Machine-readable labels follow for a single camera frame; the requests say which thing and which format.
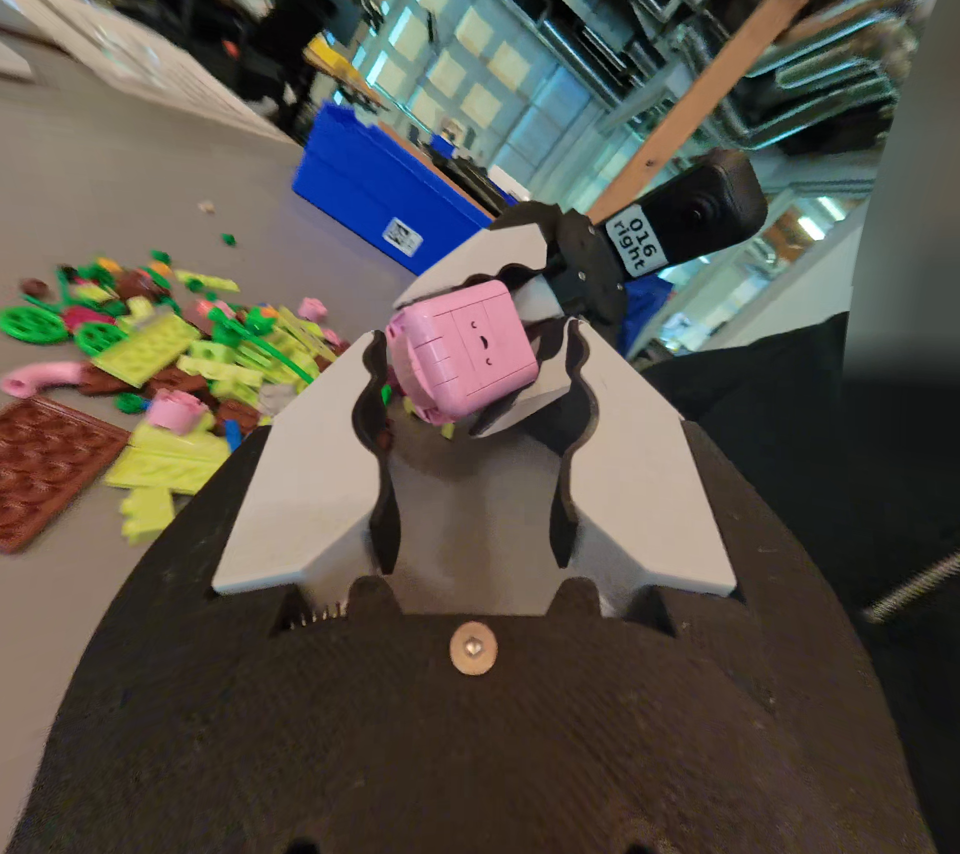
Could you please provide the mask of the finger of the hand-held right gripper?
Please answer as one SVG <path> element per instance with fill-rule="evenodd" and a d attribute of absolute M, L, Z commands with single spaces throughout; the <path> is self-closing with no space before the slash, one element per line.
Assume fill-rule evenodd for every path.
<path fill-rule="evenodd" d="M 500 280 L 520 308 L 557 308 L 557 297 L 543 277 L 547 253 L 548 241 L 539 226 L 480 231 L 415 278 L 392 305 L 405 308 L 471 285 Z"/>
<path fill-rule="evenodd" d="M 538 331 L 537 377 L 487 405 L 470 427 L 471 438 L 491 437 L 564 397 L 571 386 L 568 354 L 574 325 L 544 325 Z"/>

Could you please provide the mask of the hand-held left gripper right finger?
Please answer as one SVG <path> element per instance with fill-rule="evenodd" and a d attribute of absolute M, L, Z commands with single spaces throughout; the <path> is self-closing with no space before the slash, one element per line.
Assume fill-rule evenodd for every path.
<path fill-rule="evenodd" d="M 729 596 L 737 578 L 682 416 L 585 322 L 567 355 L 570 389 L 549 407 L 558 566 L 594 584 L 606 616 L 652 587 Z"/>

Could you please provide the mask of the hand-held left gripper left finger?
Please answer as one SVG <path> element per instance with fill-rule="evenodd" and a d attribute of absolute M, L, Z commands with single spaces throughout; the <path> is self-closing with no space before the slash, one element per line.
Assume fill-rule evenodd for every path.
<path fill-rule="evenodd" d="M 387 341 L 354 342 L 270 425 L 212 588 L 346 596 L 394 572 L 402 521 L 385 447 Z"/>

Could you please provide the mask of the pink toy brick pot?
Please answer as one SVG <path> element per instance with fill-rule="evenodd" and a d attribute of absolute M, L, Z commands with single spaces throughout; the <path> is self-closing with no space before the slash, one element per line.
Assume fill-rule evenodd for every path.
<path fill-rule="evenodd" d="M 539 374 L 510 292 L 497 280 L 402 308 L 385 336 L 400 388 L 433 426 L 473 415 Z"/>

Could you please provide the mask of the pile of small toy bricks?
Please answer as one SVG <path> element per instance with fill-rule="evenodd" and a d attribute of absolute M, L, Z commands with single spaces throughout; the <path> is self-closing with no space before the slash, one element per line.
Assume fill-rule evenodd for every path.
<path fill-rule="evenodd" d="M 241 290 L 195 293 L 174 277 L 178 269 L 187 270 L 162 251 L 152 251 L 145 264 L 134 267 L 105 257 L 77 267 L 58 264 L 53 284 L 26 277 L 18 283 L 18 301 L 2 304 L 2 309 L 33 305 L 55 312 L 70 333 L 65 343 L 32 345 L 2 332 L 2 343 L 54 351 L 54 356 L 25 365 L 64 360 L 86 364 L 78 386 L 35 397 L 129 432 L 124 451 L 88 488 L 101 481 L 126 494 L 119 508 L 121 535 L 131 546 L 159 536 L 174 520 L 180 502 L 196 496 L 256 428 L 270 426 L 309 385 L 253 344 L 229 331 L 215 331 L 210 308 L 222 308 L 316 379 L 349 345 L 327 327 L 328 317 L 309 323 L 297 317 L 298 305 L 247 302 Z M 93 367 L 92 357 L 81 352 L 71 335 L 79 324 L 94 321 L 112 323 L 129 336 L 169 312 L 198 328 L 202 339 L 139 388 Z M 15 369 L 2 372 L 2 377 Z"/>

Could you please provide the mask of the green toy stem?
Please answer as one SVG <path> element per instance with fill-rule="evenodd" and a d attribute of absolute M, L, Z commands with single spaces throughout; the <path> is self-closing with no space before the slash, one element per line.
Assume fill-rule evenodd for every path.
<path fill-rule="evenodd" d="M 253 344 L 263 354 L 272 357 L 278 364 L 291 371 L 303 383 L 310 384 L 316 380 L 317 375 L 310 373 L 308 370 L 294 363 L 293 359 L 285 356 L 271 343 L 249 332 L 239 321 L 227 316 L 222 308 L 210 308 L 207 316 L 215 331 L 229 331 L 239 337 L 242 342 L 246 341 Z"/>

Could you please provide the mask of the blue jacket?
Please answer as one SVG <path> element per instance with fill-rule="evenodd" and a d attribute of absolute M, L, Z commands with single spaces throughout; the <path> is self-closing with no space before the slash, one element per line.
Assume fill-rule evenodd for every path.
<path fill-rule="evenodd" d="M 625 286 L 627 304 L 617 335 L 618 354 L 627 357 L 646 325 L 669 301 L 674 285 L 659 274 L 648 274 Z"/>

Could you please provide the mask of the blue plastic bin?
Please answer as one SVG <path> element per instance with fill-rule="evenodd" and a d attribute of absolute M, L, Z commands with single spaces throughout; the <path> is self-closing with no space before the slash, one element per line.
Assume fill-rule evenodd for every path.
<path fill-rule="evenodd" d="M 303 151 L 294 194 L 416 276 L 492 222 L 350 107 L 324 103 Z"/>

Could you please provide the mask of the long wide lime plate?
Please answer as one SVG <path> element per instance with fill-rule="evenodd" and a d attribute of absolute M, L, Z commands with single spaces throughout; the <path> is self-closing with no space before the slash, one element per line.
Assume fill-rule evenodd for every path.
<path fill-rule="evenodd" d="M 139 388 L 184 355 L 202 332 L 175 313 L 163 313 L 93 356 L 93 367 Z"/>

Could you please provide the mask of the green toy wheel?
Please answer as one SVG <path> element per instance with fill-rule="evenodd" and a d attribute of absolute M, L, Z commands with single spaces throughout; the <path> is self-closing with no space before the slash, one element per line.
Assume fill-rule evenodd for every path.
<path fill-rule="evenodd" d="M 3 308 L 1 332 L 32 345 L 65 343 L 70 338 L 65 321 L 57 313 L 33 305 Z"/>
<path fill-rule="evenodd" d="M 88 357 L 99 356 L 128 337 L 112 323 L 94 321 L 79 324 L 71 335 L 76 346 Z"/>

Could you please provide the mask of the brown toy brick plate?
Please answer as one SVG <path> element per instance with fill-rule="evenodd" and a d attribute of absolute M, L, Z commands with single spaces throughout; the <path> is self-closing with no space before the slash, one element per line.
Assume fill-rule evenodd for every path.
<path fill-rule="evenodd" d="M 1 552 L 34 541 L 124 451 L 130 433 L 32 397 L 1 414 Z"/>

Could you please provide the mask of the pink curved toy tube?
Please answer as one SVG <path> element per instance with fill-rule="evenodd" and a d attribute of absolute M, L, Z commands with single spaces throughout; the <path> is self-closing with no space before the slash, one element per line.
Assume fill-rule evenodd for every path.
<path fill-rule="evenodd" d="M 19 367 L 1 379 L 1 391 L 9 397 L 27 400 L 47 390 L 76 387 L 82 383 L 87 365 L 82 361 L 46 361 Z"/>

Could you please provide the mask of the laminated paper sheet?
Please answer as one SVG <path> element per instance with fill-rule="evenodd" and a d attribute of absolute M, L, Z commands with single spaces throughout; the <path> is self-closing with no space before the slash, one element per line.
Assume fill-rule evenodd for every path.
<path fill-rule="evenodd" d="M 2 7 L 115 91 L 292 143 L 187 52 L 112 9 L 89 0 L 2 0 Z"/>

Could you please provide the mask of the wooden post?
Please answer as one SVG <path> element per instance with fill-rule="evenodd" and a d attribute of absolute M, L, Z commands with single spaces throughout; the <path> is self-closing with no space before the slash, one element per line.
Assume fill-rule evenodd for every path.
<path fill-rule="evenodd" d="M 810 0 L 763 0 L 586 213 L 598 224 L 630 205 Z"/>

